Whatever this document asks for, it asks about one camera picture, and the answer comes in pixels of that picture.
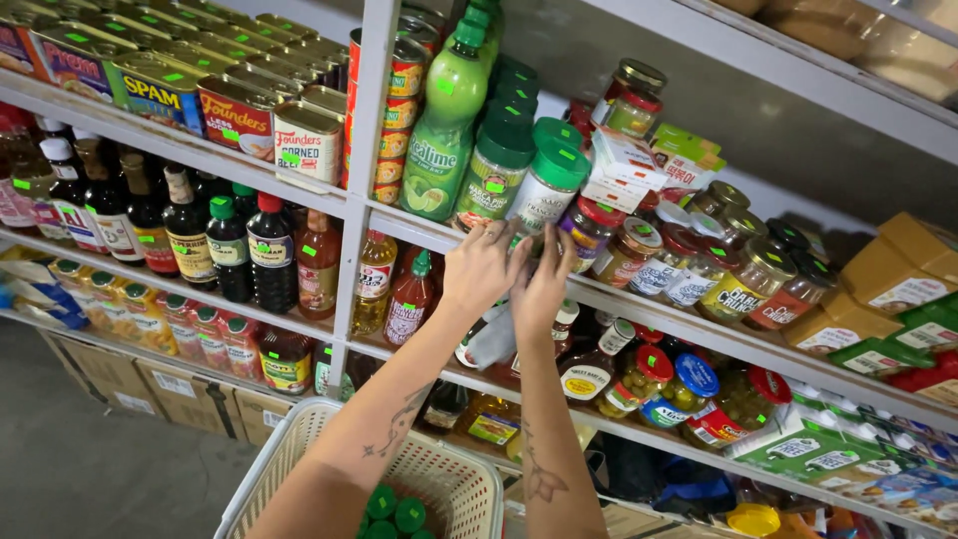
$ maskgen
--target shopping basket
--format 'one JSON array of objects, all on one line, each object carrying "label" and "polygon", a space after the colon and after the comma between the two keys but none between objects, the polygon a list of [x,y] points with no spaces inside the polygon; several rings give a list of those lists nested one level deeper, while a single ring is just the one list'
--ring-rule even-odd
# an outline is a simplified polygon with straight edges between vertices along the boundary
[{"label": "shopping basket", "polygon": [[[332,399],[312,397],[289,411],[226,506],[216,539],[246,536],[309,443],[342,407]],[[481,458],[409,433],[382,482],[392,486],[400,498],[419,497],[434,517],[426,527],[439,538],[502,536],[502,480]]]}]

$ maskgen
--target pickle jar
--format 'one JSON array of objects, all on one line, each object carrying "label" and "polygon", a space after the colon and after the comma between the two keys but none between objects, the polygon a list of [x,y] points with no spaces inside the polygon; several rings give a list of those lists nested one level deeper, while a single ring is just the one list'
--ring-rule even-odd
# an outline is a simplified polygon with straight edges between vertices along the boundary
[{"label": "pickle jar", "polygon": [[741,249],[745,242],[752,238],[768,235],[768,227],[765,223],[741,206],[731,204],[725,206],[716,220],[725,228],[725,238],[722,242],[735,250]]},{"label": "pickle jar", "polygon": [[646,426],[671,429],[699,413],[719,392],[719,379],[700,357],[680,355],[675,374],[657,395],[652,396],[632,417]]},{"label": "pickle jar", "polygon": [[651,224],[637,217],[628,217],[589,268],[588,276],[621,289],[660,250],[661,234]]},{"label": "pickle jar", "polygon": [[698,254],[696,235],[678,224],[661,229],[662,250],[639,268],[628,287],[634,293],[656,295],[665,290]]},{"label": "pickle jar", "polygon": [[692,226],[692,218],[689,216],[689,212],[682,209],[678,204],[661,200],[652,210],[649,223],[659,230],[668,223],[675,223],[682,228],[688,228]]},{"label": "pickle jar", "polygon": [[605,116],[605,126],[634,138],[646,136],[655,124],[662,101],[641,88],[626,88]]},{"label": "pickle jar", "polygon": [[699,449],[718,450],[761,429],[779,406],[791,402],[781,375],[757,365],[727,370],[718,377],[718,395],[678,430]]},{"label": "pickle jar", "polygon": [[685,209],[691,212],[702,212],[709,217],[718,217],[725,206],[735,205],[748,209],[751,200],[737,188],[720,179],[712,181],[705,189],[696,193]]},{"label": "pickle jar", "polygon": [[768,227],[768,240],[784,252],[811,249],[811,242],[801,230],[786,221],[772,218],[765,222]]},{"label": "pickle jar", "polygon": [[743,318],[741,322],[746,326],[758,331],[780,329],[818,305],[825,293],[838,284],[834,271],[806,251],[792,251],[788,257],[798,274],[761,308]]},{"label": "pickle jar", "polygon": [[617,373],[616,383],[609,384],[603,396],[596,399],[596,409],[605,417],[625,417],[657,395],[673,374],[665,352],[643,344]]},{"label": "pickle jar", "polygon": [[700,245],[692,262],[663,291],[676,307],[692,307],[725,273],[739,266],[738,253],[716,239],[703,238]]},{"label": "pickle jar", "polygon": [[788,255],[764,238],[749,240],[740,257],[741,264],[696,303],[713,322],[728,325],[748,316],[798,272]]},{"label": "pickle jar", "polygon": [[568,232],[576,243],[573,273],[582,273],[592,267],[615,229],[625,222],[626,217],[628,213],[586,197],[579,197],[576,203],[569,206],[559,222],[559,228]]}]

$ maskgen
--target soy sauce bottle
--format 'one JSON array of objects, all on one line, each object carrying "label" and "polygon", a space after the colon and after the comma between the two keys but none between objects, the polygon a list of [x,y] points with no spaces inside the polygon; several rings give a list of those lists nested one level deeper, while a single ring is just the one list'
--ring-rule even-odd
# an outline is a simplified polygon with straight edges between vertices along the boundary
[{"label": "soy sauce bottle", "polygon": [[297,264],[293,251],[296,223],[283,211],[283,200],[260,192],[260,213],[246,224],[253,260],[256,303],[284,315],[299,301]]},{"label": "soy sauce bottle", "polygon": [[260,211],[260,207],[257,205],[256,189],[234,181],[233,209],[243,218],[244,222],[252,219]]},{"label": "soy sauce bottle", "polygon": [[210,215],[213,218],[206,225],[206,242],[223,297],[234,303],[246,303],[253,298],[246,220],[237,215],[232,199],[220,196],[210,200]]},{"label": "soy sauce bottle", "polygon": [[191,287],[213,290],[217,287],[217,271],[206,243],[209,208],[194,202],[193,187],[183,165],[171,162],[163,172],[170,185],[170,203],[163,210],[163,225],[167,228],[176,265]]}]

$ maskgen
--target hand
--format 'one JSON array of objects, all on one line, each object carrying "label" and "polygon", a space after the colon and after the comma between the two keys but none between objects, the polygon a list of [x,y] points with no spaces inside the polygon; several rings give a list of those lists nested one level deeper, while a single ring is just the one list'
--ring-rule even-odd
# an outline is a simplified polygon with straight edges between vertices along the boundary
[{"label": "hand", "polygon": [[525,269],[532,239],[525,238],[507,255],[517,223],[496,221],[472,228],[461,244],[445,255],[443,303],[476,320],[515,282]]},{"label": "hand", "polygon": [[[561,257],[556,245],[557,233],[562,241]],[[572,236],[554,224],[546,224],[545,246],[536,273],[532,279],[528,273],[520,274],[510,292],[509,304],[517,338],[549,335],[559,306],[565,299],[565,278],[575,263],[576,245]]]}]

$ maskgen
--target tattoo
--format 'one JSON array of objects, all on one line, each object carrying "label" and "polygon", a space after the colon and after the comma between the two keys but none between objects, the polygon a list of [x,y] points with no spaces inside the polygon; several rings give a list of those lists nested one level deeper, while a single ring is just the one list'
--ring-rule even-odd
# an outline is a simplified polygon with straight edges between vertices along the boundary
[{"label": "tattoo", "polygon": [[536,462],[536,452],[533,449],[533,433],[529,430],[529,422],[524,417],[522,418],[522,432],[526,436],[525,458],[529,460],[533,468],[529,474],[529,488],[526,490],[526,499],[531,500],[538,496],[544,502],[550,504],[552,496],[557,490],[568,492],[569,486],[558,474],[543,469]]},{"label": "tattoo", "polygon": [[393,441],[399,437],[399,431],[396,430],[396,427],[406,426],[406,420],[408,418],[402,419],[402,417],[409,412],[413,412],[413,414],[415,414],[420,408],[422,408],[422,404],[425,403],[425,398],[429,395],[429,389],[432,388],[434,382],[435,381],[429,382],[420,389],[417,389],[416,391],[406,395],[406,397],[403,399],[406,402],[406,406],[393,415],[393,420],[389,425],[389,439],[387,439],[386,443],[384,443],[382,447],[378,449],[376,448],[376,444],[362,446],[363,458],[371,457],[376,454],[382,458],[386,457],[386,450],[388,450],[389,446],[393,444]]}]

